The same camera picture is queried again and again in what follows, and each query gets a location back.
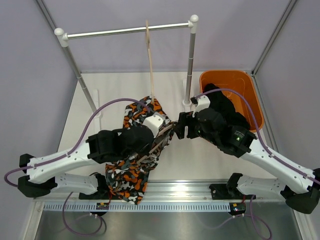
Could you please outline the black shorts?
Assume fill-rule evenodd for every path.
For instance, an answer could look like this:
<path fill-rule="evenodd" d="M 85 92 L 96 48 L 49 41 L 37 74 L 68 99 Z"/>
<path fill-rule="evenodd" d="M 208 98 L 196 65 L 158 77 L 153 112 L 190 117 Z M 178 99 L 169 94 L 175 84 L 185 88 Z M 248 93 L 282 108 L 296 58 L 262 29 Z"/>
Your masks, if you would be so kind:
<path fill-rule="evenodd" d="M 236 111 L 234 104 L 222 91 L 211 92 L 206 95 L 210 100 L 209 107 L 200 111 L 199 115 L 205 117 L 210 123 L 210 130 L 222 131 L 228 126 L 238 126 L 250 130 L 246 118 Z"/>

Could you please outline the orange camouflage shorts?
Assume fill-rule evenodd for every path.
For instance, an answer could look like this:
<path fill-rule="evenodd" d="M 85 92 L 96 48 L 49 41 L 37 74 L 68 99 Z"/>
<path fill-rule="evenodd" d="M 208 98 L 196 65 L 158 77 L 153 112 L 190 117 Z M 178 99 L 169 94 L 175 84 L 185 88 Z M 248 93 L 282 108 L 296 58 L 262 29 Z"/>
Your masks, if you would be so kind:
<path fill-rule="evenodd" d="M 165 117 L 165 122 L 161 128 L 172 122 L 156 98 L 154 98 L 154 104 L 152 104 L 151 96 L 142 98 L 140 102 L 147 105 L 151 109 L 151 112 L 148 112 L 142 105 L 136 102 L 127 105 L 123 119 L 124 128 L 130 129 L 141 126 L 145 118 L 153 113 L 159 113 Z M 152 171 L 141 172 L 133 167 L 135 158 L 140 156 L 143 157 L 141 154 L 135 154 L 115 163 L 108 162 L 105 164 L 106 184 L 110 194 L 134 205 L 138 205 L 142 201 L 147 189 L 149 174 Z"/>

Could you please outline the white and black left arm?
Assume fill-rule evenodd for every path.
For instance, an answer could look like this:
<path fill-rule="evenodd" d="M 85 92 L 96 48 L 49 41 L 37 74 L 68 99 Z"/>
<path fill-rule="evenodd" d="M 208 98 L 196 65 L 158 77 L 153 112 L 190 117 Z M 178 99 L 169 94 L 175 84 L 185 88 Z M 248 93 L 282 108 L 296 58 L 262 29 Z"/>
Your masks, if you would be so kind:
<path fill-rule="evenodd" d="M 86 199 L 103 199 L 108 192 L 103 175 L 69 174 L 74 169 L 104 163 L 116 163 L 135 154 L 147 154 L 158 130 L 145 125 L 130 129 L 101 130 L 79 144 L 75 150 L 57 152 L 43 157 L 20 156 L 25 175 L 18 179 L 18 190 L 28 198 L 50 193 L 80 193 Z"/>

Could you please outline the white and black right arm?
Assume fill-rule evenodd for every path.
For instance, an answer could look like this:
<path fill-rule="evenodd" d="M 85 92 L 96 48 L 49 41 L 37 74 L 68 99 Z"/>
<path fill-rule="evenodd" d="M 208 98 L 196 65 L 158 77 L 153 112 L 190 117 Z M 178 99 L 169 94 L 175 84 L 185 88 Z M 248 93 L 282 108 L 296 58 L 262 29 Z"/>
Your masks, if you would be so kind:
<path fill-rule="evenodd" d="M 308 176 L 294 171 L 297 165 L 262 142 L 250 130 L 227 123 L 212 108 L 199 112 L 181 112 L 174 129 L 179 139 L 202 138 L 223 153 L 251 162 L 272 174 L 274 179 L 255 178 L 233 173 L 217 194 L 222 199 L 241 199 L 257 196 L 284 201 L 303 214 L 311 214 L 320 201 L 320 170 L 308 170 Z"/>

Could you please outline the wooden hanger with camo shorts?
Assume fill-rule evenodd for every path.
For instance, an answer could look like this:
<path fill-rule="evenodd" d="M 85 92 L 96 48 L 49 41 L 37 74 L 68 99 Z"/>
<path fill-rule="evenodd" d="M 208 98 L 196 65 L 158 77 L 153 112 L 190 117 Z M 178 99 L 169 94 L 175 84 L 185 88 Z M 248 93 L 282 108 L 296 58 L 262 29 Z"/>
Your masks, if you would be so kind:
<path fill-rule="evenodd" d="M 175 125 L 176 122 L 172 121 L 161 128 L 150 152 L 145 156 L 139 156 L 134 159 L 132 165 L 135 169 L 143 173 L 147 173 L 151 170 L 154 170 L 158 166 L 160 155 L 163 149 L 167 147 L 172 141 L 174 135 L 173 129 Z"/>

